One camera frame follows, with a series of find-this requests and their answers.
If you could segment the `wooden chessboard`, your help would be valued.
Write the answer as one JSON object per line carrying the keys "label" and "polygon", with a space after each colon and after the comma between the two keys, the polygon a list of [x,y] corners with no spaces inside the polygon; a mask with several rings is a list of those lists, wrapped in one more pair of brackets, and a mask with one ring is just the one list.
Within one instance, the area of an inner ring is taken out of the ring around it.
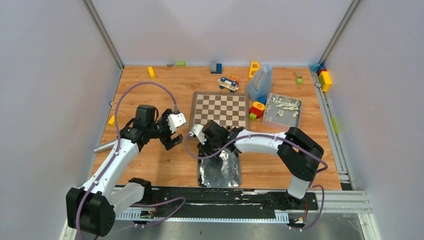
{"label": "wooden chessboard", "polygon": [[250,129],[249,96],[246,93],[195,91],[188,129],[215,121],[226,129]]}

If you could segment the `silver tray black pieces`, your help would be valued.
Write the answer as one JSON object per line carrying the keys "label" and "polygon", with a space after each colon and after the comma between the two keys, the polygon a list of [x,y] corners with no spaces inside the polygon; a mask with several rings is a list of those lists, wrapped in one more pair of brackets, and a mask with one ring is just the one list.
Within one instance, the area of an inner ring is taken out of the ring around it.
{"label": "silver tray black pieces", "polygon": [[239,154],[228,149],[197,162],[197,182],[202,188],[236,188],[242,183]]}

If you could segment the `red yellow blue block toy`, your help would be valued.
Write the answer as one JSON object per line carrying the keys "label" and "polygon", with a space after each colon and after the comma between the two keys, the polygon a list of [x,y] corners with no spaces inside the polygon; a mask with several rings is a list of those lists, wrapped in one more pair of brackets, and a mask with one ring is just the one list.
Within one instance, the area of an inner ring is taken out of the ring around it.
{"label": "red yellow blue block toy", "polygon": [[251,121],[260,119],[264,115],[266,109],[266,102],[267,99],[264,96],[259,97],[257,101],[253,102],[252,107],[250,107],[249,109],[248,115]]}

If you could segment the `grey cylinder tube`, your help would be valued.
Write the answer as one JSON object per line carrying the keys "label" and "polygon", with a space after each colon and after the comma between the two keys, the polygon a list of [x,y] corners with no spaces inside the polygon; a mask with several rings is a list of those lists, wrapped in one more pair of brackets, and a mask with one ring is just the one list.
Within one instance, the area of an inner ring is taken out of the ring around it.
{"label": "grey cylinder tube", "polygon": [[98,147],[96,147],[93,152],[94,153],[102,153],[107,150],[111,150],[113,146],[115,145],[115,140],[109,141],[107,143],[101,144]]}

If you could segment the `colourful toy car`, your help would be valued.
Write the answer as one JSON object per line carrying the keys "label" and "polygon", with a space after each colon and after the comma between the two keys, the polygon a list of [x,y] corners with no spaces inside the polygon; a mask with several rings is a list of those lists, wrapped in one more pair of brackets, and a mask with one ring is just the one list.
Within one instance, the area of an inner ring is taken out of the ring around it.
{"label": "colourful toy car", "polygon": [[228,89],[230,93],[239,89],[239,79],[234,75],[223,76],[217,82],[220,89]]}

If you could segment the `translucent blue plastic container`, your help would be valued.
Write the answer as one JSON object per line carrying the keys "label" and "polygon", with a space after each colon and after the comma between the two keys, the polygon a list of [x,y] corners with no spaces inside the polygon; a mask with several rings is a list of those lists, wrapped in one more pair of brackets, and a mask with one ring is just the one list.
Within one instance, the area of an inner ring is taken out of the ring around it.
{"label": "translucent blue plastic container", "polygon": [[245,87],[245,92],[252,102],[257,101],[260,97],[264,97],[271,92],[272,75],[273,68],[269,64],[261,66],[253,75],[252,79]]}

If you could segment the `silver tray white pieces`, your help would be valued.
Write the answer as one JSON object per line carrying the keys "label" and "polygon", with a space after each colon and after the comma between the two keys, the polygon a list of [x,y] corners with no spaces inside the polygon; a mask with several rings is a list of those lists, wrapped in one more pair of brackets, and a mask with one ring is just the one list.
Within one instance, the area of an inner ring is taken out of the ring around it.
{"label": "silver tray white pieces", "polygon": [[302,101],[296,98],[269,93],[266,99],[262,124],[286,132],[300,127]]}

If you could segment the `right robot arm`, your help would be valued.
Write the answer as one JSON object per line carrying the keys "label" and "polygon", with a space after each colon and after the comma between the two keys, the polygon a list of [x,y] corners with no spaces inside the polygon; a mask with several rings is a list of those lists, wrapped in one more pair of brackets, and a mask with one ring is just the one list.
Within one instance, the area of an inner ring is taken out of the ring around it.
{"label": "right robot arm", "polygon": [[292,175],[285,195],[286,204],[292,209],[305,203],[305,194],[316,174],[328,168],[322,160],[324,148],[298,127],[290,127],[286,132],[262,133],[243,127],[227,129],[210,120],[205,125],[195,124],[189,136],[198,139],[197,148],[205,159],[215,158],[224,150],[279,157]]}

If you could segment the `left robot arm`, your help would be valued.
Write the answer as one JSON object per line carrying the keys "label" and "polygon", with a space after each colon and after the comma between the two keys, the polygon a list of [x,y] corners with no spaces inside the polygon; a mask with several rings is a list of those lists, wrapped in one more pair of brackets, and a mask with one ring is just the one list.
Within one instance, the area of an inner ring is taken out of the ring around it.
{"label": "left robot arm", "polygon": [[111,152],[95,174],[82,187],[72,187],[67,192],[68,226],[104,237],[116,217],[131,205],[149,206],[153,201],[150,181],[134,177],[120,190],[114,191],[114,188],[129,163],[150,140],[160,140],[167,151],[180,144],[183,136],[172,138],[172,135],[186,123],[184,114],[179,111],[168,108],[159,115],[156,107],[139,105],[135,117],[120,129]]}

